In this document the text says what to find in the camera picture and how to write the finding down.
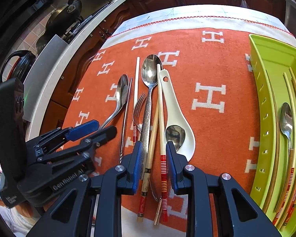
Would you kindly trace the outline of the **steel twisted chopstick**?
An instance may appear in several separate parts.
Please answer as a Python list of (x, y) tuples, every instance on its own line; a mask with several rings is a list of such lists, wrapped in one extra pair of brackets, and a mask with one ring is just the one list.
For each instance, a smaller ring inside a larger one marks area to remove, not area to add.
[(119, 152), (119, 164), (121, 164), (124, 150), (125, 150), (125, 138), (126, 138), (126, 129), (127, 129), (127, 118), (128, 118), (128, 110), (129, 110), (129, 100), (130, 100), (130, 92), (131, 92), (132, 78), (130, 78), (128, 82), (128, 93), (126, 99), (126, 107), (123, 116), (123, 125), (122, 125), (122, 135), (121, 135), (121, 143), (120, 143), (120, 152)]

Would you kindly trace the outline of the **pale chopstick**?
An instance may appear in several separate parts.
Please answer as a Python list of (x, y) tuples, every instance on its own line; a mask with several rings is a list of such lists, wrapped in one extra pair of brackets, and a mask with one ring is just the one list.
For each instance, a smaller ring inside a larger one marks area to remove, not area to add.
[[(136, 69), (135, 69), (135, 84), (134, 84), (134, 108), (135, 108), (136, 103), (138, 101), (139, 71), (140, 71), (140, 57), (137, 57), (137, 59), (136, 59)], [(135, 123), (133, 122), (133, 129), (132, 129), (133, 146), (135, 146), (137, 138), (138, 138), (137, 128), (136, 128)]]

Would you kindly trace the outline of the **steel fork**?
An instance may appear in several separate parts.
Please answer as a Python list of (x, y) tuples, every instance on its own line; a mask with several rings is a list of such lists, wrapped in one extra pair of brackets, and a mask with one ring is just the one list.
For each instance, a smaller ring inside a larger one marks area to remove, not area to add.
[(139, 97), (139, 99), (135, 105), (135, 108), (133, 110), (133, 113), (132, 113), (132, 120), (139, 132), (141, 132), (140, 113), (141, 113), (141, 109), (145, 103), (145, 100), (146, 100), (146, 94), (142, 93), (141, 96)]

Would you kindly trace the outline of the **small steel spoon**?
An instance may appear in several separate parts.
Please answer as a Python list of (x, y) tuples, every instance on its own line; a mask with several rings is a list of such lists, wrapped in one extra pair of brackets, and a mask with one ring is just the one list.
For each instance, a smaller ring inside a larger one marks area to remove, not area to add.
[(114, 112), (104, 121), (104, 123), (99, 127), (99, 130), (105, 128), (109, 122), (121, 111), (123, 106), (126, 104), (128, 90), (129, 90), (129, 78), (126, 74), (121, 75), (116, 89), (116, 108)]

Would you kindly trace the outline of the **light bamboo chopstick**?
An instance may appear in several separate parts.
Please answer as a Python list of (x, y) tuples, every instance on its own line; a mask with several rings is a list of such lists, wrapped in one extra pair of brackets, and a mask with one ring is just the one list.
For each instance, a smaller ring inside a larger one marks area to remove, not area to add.
[(139, 204), (137, 219), (136, 219), (136, 221), (139, 223), (142, 223), (144, 219), (145, 205), (146, 205), (149, 189), (151, 189), (153, 198), (157, 202), (159, 202), (160, 200), (150, 180), (153, 157), (155, 153), (155, 141), (156, 141), (156, 134), (158, 131), (158, 124), (159, 124), (159, 102), (157, 102), (156, 104), (155, 116), (153, 119), (153, 126), (152, 126), (150, 140), (149, 140), (149, 149), (148, 149), (147, 161), (145, 165), (144, 178), (141, 186), (141, 199), (140, 199), (140, 204)]

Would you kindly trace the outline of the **white ceramic soup spoon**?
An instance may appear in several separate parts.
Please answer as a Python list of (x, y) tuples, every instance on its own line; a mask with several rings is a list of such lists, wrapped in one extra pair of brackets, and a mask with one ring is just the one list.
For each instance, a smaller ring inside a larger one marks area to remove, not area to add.
[(169, 72), (161, 70), (159, 79), (167, 108), (166, 142), (172, 142), (176, 153), (185, 156), (189, 162), (196, 148), (194, 132), (182, 113)]

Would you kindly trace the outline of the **cream chopstick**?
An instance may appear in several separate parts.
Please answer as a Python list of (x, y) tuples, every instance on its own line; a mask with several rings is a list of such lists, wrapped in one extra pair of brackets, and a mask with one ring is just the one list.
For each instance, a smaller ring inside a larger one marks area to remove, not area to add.
[(166, 139), (165, 139), (165, 123), (164, 123), (164, 103), (162, 96), (162, 84), (159, 73), (162, 64), (157, 64), (157, 80), (158, 80), (158, 102), (159, 102), (159, 136), (160, 136), (160, 168), (161, 168), (161, 212), (163, 222), (168, 221), (168, 172), (166, 161)]

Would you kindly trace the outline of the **large steel spoon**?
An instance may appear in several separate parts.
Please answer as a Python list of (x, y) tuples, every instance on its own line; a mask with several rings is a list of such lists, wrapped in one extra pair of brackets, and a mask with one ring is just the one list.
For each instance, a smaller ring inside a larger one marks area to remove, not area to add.
[(141, 138), (140, 141), (143, 145), (143, 166), (141, 171), (141, 180), (143, 180), (145, 165), (147, 162), (147, 154), (149, 148), (149, 138), (150, 138), (150, 122), (151, 122), (151, 110), (152, 110), (152, 91), (153, 88), (157, 86), (157, 65), (161, 65), (160, 58), (151, 54), (145, 58), (142, 68), (141, 68), (141, 79), (145, 86), (148, 88), (146, 104), (144, 109), (143, 124), (141, 128)]

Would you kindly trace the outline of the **dark wooden chopstick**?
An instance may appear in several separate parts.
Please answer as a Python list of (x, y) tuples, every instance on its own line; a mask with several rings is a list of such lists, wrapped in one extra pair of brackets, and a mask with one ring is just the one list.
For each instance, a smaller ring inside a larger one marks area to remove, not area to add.
[(273, 163), (273, 169), (272, 169), (272, 175), (271, 175), (271, 181), (270, 181), (270, 186), (267, 192), (267, 196), (265, 199), (264, 206), (262, 208), (263, 212), (266, 214), (269, 210), (270, 203), (272, 201), (274, 189), (275, 189), (275, 184), (276, 184), (276, 178), (277, 178), (277, 172), (278, 172), (278, 167), (279, 167), (279, 117), (278, 117), (278, 111), (277, 111), (277, 105), (276, 105), (276, 99), (275, 99), (275, 94), (273, 90), (273, 86), (271, 83), (270, 76), (268, 72), (266, 72), (268, 82), (270, 84), (270, 90), (271, 90), (271, 95), (272, 95), (272, 104), (273, 104), (273, 111), (274, 111), (274, 119), (275, 119), (275, 144), (274, 144), (274, 163)]

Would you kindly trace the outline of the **black phone on gripper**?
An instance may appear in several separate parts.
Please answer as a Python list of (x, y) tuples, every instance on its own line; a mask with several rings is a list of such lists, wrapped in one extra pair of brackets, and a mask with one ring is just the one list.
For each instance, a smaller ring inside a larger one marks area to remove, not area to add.
[(24, 178), (27, 165), (23, 95), (19, 79), (0, 83), (0, 163), (6, 178), (16, 182)]

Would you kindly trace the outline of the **black electric kettle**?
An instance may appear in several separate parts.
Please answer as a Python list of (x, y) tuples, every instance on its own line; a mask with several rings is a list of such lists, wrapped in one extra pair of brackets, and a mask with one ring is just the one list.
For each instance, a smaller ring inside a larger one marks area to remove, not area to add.
[(24, 83), (30, 69), (36, 60), (36, 56), (30, 50), (18, 50), (13, 52), (5, 60), (4, 65), (0, 71), (0, 84), (3, 82), (2, 76), (4, 69), (13, 57), (18, 57), (18, 60), (13, 65), (7, 79), (9, 80), (12, 78), (18, 78), (22, 83)]

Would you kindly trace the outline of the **black frying pan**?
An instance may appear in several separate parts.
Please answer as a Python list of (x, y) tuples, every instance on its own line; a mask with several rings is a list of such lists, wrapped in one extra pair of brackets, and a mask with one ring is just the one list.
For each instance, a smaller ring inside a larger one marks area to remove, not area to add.
[(44, 34), (37, 40), (36, 50), (39, 55), (54, 35), (63, 36), (67, 29), (76, 22), (82, 11), (80, 0), (68, 0), (57, 8), (47, 21)]

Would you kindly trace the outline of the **orange H-pattern cloth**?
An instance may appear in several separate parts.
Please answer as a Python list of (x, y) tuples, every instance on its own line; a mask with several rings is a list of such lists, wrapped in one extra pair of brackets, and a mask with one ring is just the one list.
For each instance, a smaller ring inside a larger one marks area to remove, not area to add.
[(64, 126), (104, 122), (115, 109), (120, 76), (133, 77), (137, 57), (142, 62), (155, 54), (195, 135), (191, 164), (213, 175), (231, 174), (250, 194), (260, 146), (250, 34), (296, 48), (295, 36), (278, 18), (240, 7), (190, 5), (129, 19), (89, 65)]

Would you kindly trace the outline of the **green plastic utensil tray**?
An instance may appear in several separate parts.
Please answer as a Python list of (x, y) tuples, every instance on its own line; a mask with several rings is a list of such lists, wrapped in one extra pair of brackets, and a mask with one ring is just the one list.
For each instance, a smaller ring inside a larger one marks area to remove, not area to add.
[(250, 34), (260, 146), (252, 199), (282, 236), (296, 236), (296, 48)]

